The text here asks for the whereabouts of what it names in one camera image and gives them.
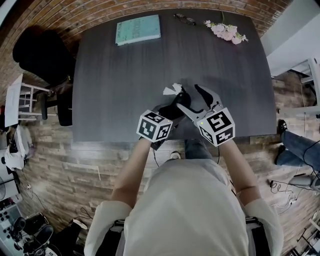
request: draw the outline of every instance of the shoe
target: shoe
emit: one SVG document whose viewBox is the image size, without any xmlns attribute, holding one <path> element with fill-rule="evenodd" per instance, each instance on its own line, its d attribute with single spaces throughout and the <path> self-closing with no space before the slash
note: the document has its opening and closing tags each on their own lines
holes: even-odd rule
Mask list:
<svg viewBox="0 0 320 256">
<path fill-rule="evenodd" d="M 171 153 L 170 159 L 181 159 L 181 156 L 177 151 L 174 151 Z"/>
<path fill-rule="evenodd" d="M 286 150 L 286 147 L 284 145 L 281 145 L 278 149 L 278 154 L 276 155 L 275 159 L 274 159 L 274 164 L 277 165 L 277 161 L 278 161 L 278 157 L 280 156 L 280 154 Z"/>
<path fill-rule="evenodd" d="M 85 225 L 85 224 L 83 224 L 81 221 L 79 221 L 79 220 L 77 220 L 77 219 L 73 219 L 73 222 L 75 223 L 75 224 L 78 224 L 82 229 L 84 229 L 84 230 L 87 230 L 88 229 L 88 227 Z"/>
<path fill-rule="evenodd" d="M 287 130 L 287 123 L 285 120 L 279 119 L 278 121 L 278 133 L 281 135 L 285 130 Z"/>
</svg>

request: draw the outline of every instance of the white t-shirt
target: white t-shirt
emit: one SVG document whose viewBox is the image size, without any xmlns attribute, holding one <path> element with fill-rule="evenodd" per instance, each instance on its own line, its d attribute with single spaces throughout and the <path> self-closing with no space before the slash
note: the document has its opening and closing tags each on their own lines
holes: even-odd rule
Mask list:
<svg viewBox="0 0 320 256">
<path fill-rule="evenodd" d="M 263 200 L 242 207 L 226 172 L 209 159 L 166 162 L 150 178 L 133 209 L 104 201 L 90 227 L 85 256 L 95 256 L 115 220 L 125 219 L 125 256 L 248 256 L 246 216 L 264 225 L 272 256 L 283 232 L 277 213 Z"/>
<path fill-rule="evenodd" d="M 25 167 L 25 162 L 20 152 L 10 153 L 8 146 L 4 154 L 5 165 L 13 171 L 14 168 L 22 170 Z"/>
</svg>

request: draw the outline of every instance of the book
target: book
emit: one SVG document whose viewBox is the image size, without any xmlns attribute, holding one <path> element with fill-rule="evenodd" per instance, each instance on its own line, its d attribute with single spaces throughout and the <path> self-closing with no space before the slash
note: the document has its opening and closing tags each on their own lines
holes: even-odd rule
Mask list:
<svg viewBox="0 0 320 256">
<path fill-rule="evenodd" d="M 134 18 L 116 25 L 115 43 L 118 46 L 160 37 L 158 15 Z"/>
</svg>

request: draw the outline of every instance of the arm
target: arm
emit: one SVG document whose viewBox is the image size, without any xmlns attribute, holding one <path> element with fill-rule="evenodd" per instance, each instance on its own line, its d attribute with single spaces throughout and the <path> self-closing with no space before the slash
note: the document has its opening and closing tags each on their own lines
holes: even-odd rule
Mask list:
<svg viewBox="0 0 320 256">
<path fill-rule="evenodd" d="M 132 154 L 116 177 L 111 201 L 124 202 L 131 208 L 135 206 L 150 146 L 151 142 L 145 138 L 136 143 Z"/>
<path fill-rule="evenodd" d="M 233 140 L 219 146 L 231 180 L 244 206 L 261 198 L 257 178 Z"/>
</svg>

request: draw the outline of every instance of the wooden floor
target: wooden floor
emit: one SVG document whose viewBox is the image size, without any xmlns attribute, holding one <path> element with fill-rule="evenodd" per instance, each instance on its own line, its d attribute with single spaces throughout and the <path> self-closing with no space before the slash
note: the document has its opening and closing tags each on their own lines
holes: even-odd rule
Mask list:
<svg viewBox="0 0 320 256">
<path fill-rule="evenodd" d="M 303 89 L 303 98 L 299 77 L 295 73 L 285 73 L 273 81 L 276 104 L 281 107 L 302 107 L 305 103 L 311 106 L 314 97 L 308 89 Z M 307 138 L 320 140 L 319 121 L 315 117 L 285 118 L 289 130 Z M 128 159 L 133 143 L 100 143 L 82 142 L 74 143 L 72 128 L 61 127 L 58 119 L 49 117 L 46 121 L 29 122 L 36 153 L 25 166 L 23 173 L 18 171 L 21 179 L 23 202 L 20 208 L 25 215 L 34 212 L 43 212 L 56 231 L 63 229 L 66 224 L 76 216 L 82 215 L 81 207 L 85 208 L 91 216 L 94 215 L 97 205 L 108 200 L 113 183 L 124 161 Z M 310 173 L 309 167 L 279 167 L 274 165 L 277 148 L 280 145 L 278 135 L 241 138 L 237 140 L 238 146 L 245 158 L 252 166 L 260 184 L 260 190 L 265 200 L 276 204 L 284 230 L 283 253 L 293 247 L 301 251 L 306 245 L 303 241 L 297 242 L 305 227 L 309 227 L 308 219 L 319 209 L 319 195 L 313 191 L 301 191 L 299 188 L 288 187 L 295 196 L 299 197 L 290 208 L 285 206 L 289 192 L 272 193 L 268 180 L 288 182 L 298 173 Z M 217 150 L 210 147 L 213 156 Z M 167 141 L 159 151 L 156 159 L 159 164 L 169 159 L 172 151 L 179 151 L 184 155 L 183 141 Z M 226 168 L 223 159 L 221 166 Z M 141 191 L 150 173 L 157 167 L 152 151 L 144 172 Z M 27 184 L 40 198 L 30 194 Z M 83 219 L 90 225 L 91 219 Z M 86 233 L 80 236 L 84 242 Z"/>
</svg>

